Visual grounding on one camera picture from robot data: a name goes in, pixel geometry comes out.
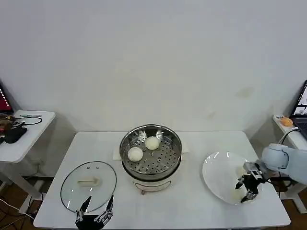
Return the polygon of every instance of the small white table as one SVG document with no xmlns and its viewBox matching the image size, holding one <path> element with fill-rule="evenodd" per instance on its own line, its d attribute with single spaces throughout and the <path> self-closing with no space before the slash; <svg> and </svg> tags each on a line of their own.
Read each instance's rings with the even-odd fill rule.
<svg viewBox="0 0 307 230">
<path fill-rule="evenodd" d="M 106 229 L 232 229 L 286 226 L 290 219 L 274 187 L 264 184 L 252 203 L 230 205 L 217 198 L 201 175 L 207 156 L 231 151 L 250 161 L 257 155 L 243 132 L 177 132 L 190 152 L 180 165 L 180 177 L 167 189 L 141 195 L 121 161 L 113 160 L 125 132 L 77 133 L 34 220 L 37 228 L 75 229 L 75 213 L 61 202 L 66 176 L 87 161 L 104 161 L 117 173 L 114 216 Z M 106 206 L 91 212 L 99 214 Z"/>
<path fill-rule="evenodd" d="M 24 159 L 28 151 L 54 119 L 55 113 L 45 111 L 19 110 L 14 114 L 16 118 L 20 118 L 20 115 L 40 115 L 43 121 L 36 125 L 25 126 L 27 128 L 27 132 L 16 143 L 7 144 L 3 142 L 0 144 L 0 170 L 1 173 L 3 173 L 6 177 L 8 177 L 11 181 L 13 181 L 29 194 L 29 197 L 25 200 L 25 207 L 27 207 L 31 196 L 32 200 L 42 198 L 42 195 L 38 189 L 43 183 L 38 182 L 35 187 L 33 187 L 18 172 L 16 172 L 16 170 L 13 169 L 12 164 L 18 163 Z M 39 120 L 25 118 L 21 119 L 20 121 L 24 121 L 30 124 L 36 123 Z"/>
<path fill-rule="evenodd" d="M 274 115 L 273 120 L 279 127 L 279 129 L 286 133 L 290 131 L 292 127 L 286 127 L 283 126 L 280 122 L 283 115 Z M 287 139 L 289 142 L 293 145 L 294 148 L 297 148 L 299 150 L 307 150 L 307 140 L 302 136 L 300 132 L 291 132 L 288 134 Z M 306 188 L 306 185 L 304 184 L 296 184 L 288 189 L 287 192 L 281 193 L 281 200 L 293 200 L 295 203 L 298 211 L 302 214 L 307 213 L 307 209 L 304 206 L 304 203 L 302 202 L 301 198 L 299 197 L 298 193 L 303 191 Z"/>
</svg>

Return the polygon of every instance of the table leg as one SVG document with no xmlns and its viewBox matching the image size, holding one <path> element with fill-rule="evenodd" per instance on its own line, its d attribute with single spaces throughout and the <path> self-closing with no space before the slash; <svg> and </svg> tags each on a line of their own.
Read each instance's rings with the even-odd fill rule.
<svg viewBox="0 0 307 230">
<path fill-rule="evenodd" d="M 21 175 L 19 175 L 10 164 L 5 164 L 2 169 L 2 173 L 15 184 L 17 184 L 21 189 L 31 195 L 33 199 L 42 198 L 41 193 L 36 190 L 32 185 L 30 185 Z"/>
</svg>

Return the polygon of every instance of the floor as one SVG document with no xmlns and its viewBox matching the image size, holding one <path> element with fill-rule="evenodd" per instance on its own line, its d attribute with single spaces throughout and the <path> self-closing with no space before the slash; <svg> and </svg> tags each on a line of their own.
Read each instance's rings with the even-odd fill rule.
<svg viewBox="0 0 307 230">
<path fill-rule="evenodd" d="M 29 183 L 35 184 L 36 180 L 29 179 Z M 46 181 L 41 188 L 41 192 L 47 192 L 49 187 L 51 185 L 51 181 Z M 5 200 L 10 205 L 13 205 L 15 207 L 20 207 L 24 200 L 27 197 L 27 193 L 24 192 L 22 189 L 20 189 L 17 185 L 13 184 L 11 186 L 8 186 L 7 188 L 3 189 L 0 193 L 0 198 Z M 32 205 L 29 208 L 28 213 L 32 213 L 40 206 L 40 201 L 34 201 Z M 19 213 L 17 210 L 13 208 L 8 208 L 8 206 L 0 201 L 0 230 L 4 228 L 7 224 L 10 224 L 11 222 L 18 220 L 22 217 L 11 217 L 9 215 L 5 215 L 4 212 L 9 213 L 10 215 L 16 215 L 18 216 Z M 29 217 L 22 218 L 15 222 L 13 225 L 10 225 L 6 228 L 6 230 L 38 230 L 33 226 L 33 223 L 30 221 L 31 219 Z"/>
<path fill-rule="evenodd" d="M 34 179 L 28 180 L 31 184 L 35 183 Z M 47 192 L 51 185 L 51 181 L 45 182 L 44 186 L 41 189 L 41 192 Z M 301 192 L 300 194 L 301 199 L 303 200 L 305 206 L 307 207 L 307 189 Z M 6 200 L 9 204 L 20 207 L 24 202 L 27 194 L 20 189 L 15 184 L 8 186 L 6 189 L 2 190 L 0 193 L 0 197 Z M 34 212 L 40 205 L 39 201 L 34 201 L 31 207 L 29 208 L 29 213 Z M 291 200 L 283 201 L 283 205 L 288 212 L 288 215 L 291 219 L 291 224 L 287 227 L 278 227 L 278 228 L 267 228 L 266 230 L 306 230 L 307 229 L 307 214 L 300 214 L 295 205 Z M 7 224 L 18 220 L 22 217 L 11 217 L 7 216 L 3 213 L 9 212 L 10 215 L 19 215 L 18 211 L 13 208 L 8 208 L 3 202 L 0 202 L 0 230 L 2 230 Z M 30 221 L 30 218 L 22 218 L 15 222 L 13 225 L 10 225 L 6 228 L 6 230 L 37 230 L 33 226 Z"/>
</svg>

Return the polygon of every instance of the laptop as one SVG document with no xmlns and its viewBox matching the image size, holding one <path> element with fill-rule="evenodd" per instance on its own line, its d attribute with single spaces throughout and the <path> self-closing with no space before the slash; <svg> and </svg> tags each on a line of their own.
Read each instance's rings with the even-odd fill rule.
<svg viewBox="0 0 307 230">
<path fill-rule="evenodd" d="M 14 111 L 6 97 L 3 87 L 0 84 L 0 117 L 13 115 Z"/>
<path fill-rule="evenodd" d="M 13 113 L 13 108 L 0 84 L 0 144 L 4 141 L 3 131 L 8 123 L 7 116 Z"/>
<path fill-rule="evenodd" d="M 307 80 L 295 102 L 290 119 L 299 128 L 303 137 L 307 139 Z"/>
</svg>

